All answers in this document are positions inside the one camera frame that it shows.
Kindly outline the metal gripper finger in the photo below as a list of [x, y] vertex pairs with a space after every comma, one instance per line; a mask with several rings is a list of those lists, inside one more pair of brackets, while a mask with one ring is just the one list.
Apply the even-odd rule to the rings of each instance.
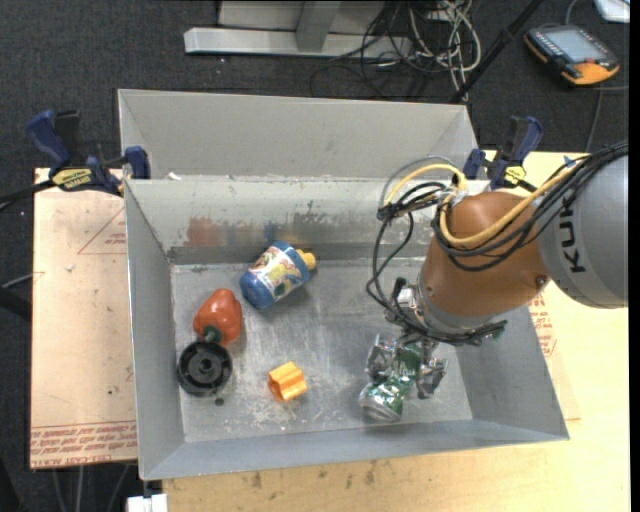
[[370, 379], [380, 379], [389, 370], [396, 354], [397, 340], [378, 335], [366, 361], [365, 371]]
[[431, 398], [448, 370], [448, 360], [431, 358], [420, 364], [416, 377], [416, 387], [419, 399]]

